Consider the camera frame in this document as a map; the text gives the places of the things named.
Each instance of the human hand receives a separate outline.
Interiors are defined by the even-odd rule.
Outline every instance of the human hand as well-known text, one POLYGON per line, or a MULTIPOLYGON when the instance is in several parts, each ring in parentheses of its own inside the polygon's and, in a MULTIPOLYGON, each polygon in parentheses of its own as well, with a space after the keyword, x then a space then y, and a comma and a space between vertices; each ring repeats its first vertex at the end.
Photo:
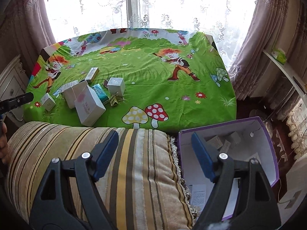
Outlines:
POLYGON ((8 146, 7 146, 7 126, 5 123, 2 123, 2 134, 0 137, 0 158, 3 164, 7 164, 9 162, 9 155, 8 155, 8 146))

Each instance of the red mushroom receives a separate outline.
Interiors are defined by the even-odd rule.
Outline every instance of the red mushroom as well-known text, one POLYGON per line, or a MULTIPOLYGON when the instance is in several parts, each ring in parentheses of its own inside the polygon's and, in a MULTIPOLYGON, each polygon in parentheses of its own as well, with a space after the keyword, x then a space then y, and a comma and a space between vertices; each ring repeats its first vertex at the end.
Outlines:
POLYGON ((166 114, 163 106, 156 103, 150 106, 147 106, 145 109, 145 113, 152 118, 151 126, 154 129, 158 128, 158 121, 166 121, 168 120, 168 115, 166 114))

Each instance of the purple-trimmed storage box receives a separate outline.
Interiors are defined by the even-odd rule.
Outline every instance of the purple-trimmed storage box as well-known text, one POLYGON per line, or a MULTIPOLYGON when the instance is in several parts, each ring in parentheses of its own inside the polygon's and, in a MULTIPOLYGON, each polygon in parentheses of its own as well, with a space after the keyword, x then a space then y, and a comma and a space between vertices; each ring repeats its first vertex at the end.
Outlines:
MULTIPOLYGON (((241 142, 235 147, 230 148, 227 154, 233 159, 245 161, 255 153, 258 153, 262 168, 267 175, 271 186, 278 181, 279 172, 276 154, 269 133, 259 117, 181 130, 179 132, 179 151, 183 178, 185 179, 185 184, 187 186, 200 184, 206 185, 205 202, 207 202, 214 184, 204 176, 197 157, 192 149, 191 135, 195 131, 198 135, 204 137, 206 141, 216 135, 223 138, 234 131, 237 131, 241 138, 241 142)), ((238 191, 238 182, 237 180, 234 180, 223 220, 232 216, 238 197, 238 191)))

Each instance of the blue gripper pad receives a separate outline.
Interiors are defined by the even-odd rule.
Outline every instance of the blue gripper pad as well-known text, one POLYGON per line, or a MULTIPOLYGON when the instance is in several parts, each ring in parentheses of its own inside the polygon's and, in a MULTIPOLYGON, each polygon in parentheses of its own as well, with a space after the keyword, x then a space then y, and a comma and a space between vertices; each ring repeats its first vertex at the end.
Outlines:
POLYGON ((92 154, 94 154, 95 150, 103 149, 101 154, 96 159, 96 170, 93 174, 95 182, 97 182, 101 177, 105 175, 106 170, 108 169, 111 159, 118 146, 118 142, 118 133, 116 131, 111 131, 106 139, 102 143, 96 144, 92 150, 92 154))
POLYGON ((214 147, 207 144, 205 139, 200 137, 196 132, 193 133, 191 141, 192 148, 205 177, 211 182, 215 182, 217 176, 213 170, 213 164, 217 162, 219 152, 214 147))

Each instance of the striped cushion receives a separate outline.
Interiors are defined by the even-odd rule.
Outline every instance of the striped cushion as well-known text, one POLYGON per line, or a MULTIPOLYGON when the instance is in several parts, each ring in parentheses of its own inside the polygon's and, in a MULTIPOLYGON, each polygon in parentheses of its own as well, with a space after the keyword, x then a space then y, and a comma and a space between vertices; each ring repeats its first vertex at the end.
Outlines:
MULTIPOLYGON (((68 160, 91 151, 112 129, 42 122, 21 127, 9 141, 7 175, 8 197, 18 213, 29 220, 35 193, 53 157, 68 160)), ((96 186, 118 229, 191 228, 191 209, 179 182, 170 137, 158 130, 115 130, 119 146, 96 186)), ((70 181, 78 217, 86 220, 76 180, 70 181)))

